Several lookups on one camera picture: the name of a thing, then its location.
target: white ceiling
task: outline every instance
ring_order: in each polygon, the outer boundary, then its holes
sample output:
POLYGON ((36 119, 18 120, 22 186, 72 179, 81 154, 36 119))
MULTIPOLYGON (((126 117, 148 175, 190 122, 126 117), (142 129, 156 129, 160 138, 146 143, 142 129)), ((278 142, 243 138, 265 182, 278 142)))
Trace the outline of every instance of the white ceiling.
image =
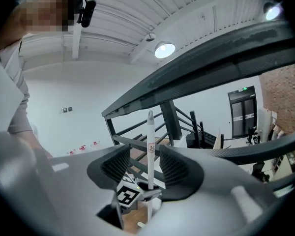
POLYGON ((47 54, 83 60, 106 57, 123 63, 163 64, 221 34, 261 22, 263 5, 272 0, 96 0, 88 28, 26 36, 20 55, 25 63, 47 54), (149 33, 156 39, 146 42, 149 33), (154 56, 160 41, 176 46, 166 59, 154 56))

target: black door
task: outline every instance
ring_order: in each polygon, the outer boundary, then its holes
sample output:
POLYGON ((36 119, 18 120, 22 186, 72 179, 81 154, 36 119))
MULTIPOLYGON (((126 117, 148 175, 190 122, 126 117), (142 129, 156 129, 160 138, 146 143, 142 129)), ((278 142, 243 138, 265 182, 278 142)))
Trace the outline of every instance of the black door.
POLYGON ((232 113, 232 137, 248 136, 248 129, 257 125, 257 101, 254 87, 229 93, 232 113))

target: person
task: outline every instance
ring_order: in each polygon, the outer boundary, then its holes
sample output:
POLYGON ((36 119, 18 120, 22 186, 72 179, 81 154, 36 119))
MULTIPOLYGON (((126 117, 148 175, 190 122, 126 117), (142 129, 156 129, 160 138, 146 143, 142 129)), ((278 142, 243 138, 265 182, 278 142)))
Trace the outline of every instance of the person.
POLYGON ((52 158, 36 138, 27 118, 29 89, 19 65, 19 48, 28 33, 42 31, 66 31, 73 25, 74 13, 79 11, 83 0, 26 0, 16 3, 15 8, 0 30, 0 62, 7 75, 24 94, 15 112, 8 132, 24 139, 32 149, 42 150, 52 158))

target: white wall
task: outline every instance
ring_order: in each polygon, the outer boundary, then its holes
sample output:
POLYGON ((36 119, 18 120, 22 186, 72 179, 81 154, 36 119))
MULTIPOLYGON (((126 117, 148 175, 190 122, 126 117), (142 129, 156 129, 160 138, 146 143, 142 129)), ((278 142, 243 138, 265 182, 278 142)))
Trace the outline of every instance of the white wall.
MULTIPOLYGON (((100 141, 101 146, 113 145, 101 112, 154 71, 151 67, 138 67, 108 62, 67 62, 33 68, 24 73, 29 87, 28 117, 38 129, 39 141, 53 156, 82 145, 100 141), (73 111, 59 114, 60 109, 73 111)), ((160 108, 153 108, 154 113, 160 108)), ((141 110, 113 119, 115 130, 121 131, 148 117, 141 110)), ((155 119, 155 126, 163 123, 155 119)), ((156 135, 166 132, 163 127, 156 135)), ((145 134, 145 126, 124 136, 134 138, 145 134)))
MULTIPOLYGON (((263 107, 263 97, 258 76, 182 97, 174 100, 174 104, 189 116, 189 112, 194 110, 197 122, 203 122, 206 132, 216 136, 220 129, 221 134, 224 134, 224 139, 230 139, 232 138, 232 115, 228 93, 250 86, 255 87, 257 108, 259 109, 263 107)), ((181 126, 191 129, 184 123, 181 123, 181 126)), ((183 130, 182 133, 187 135, 189 132, 183 130)))

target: brick wall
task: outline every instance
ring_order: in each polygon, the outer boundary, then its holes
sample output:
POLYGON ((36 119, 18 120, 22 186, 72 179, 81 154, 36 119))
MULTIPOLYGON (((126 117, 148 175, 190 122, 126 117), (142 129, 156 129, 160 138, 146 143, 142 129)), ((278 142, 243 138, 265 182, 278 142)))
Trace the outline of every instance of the brick wall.
POLYGON ((277 112, 277 125, 295 131, 295 64, 259 76, 264 107, 277 112))

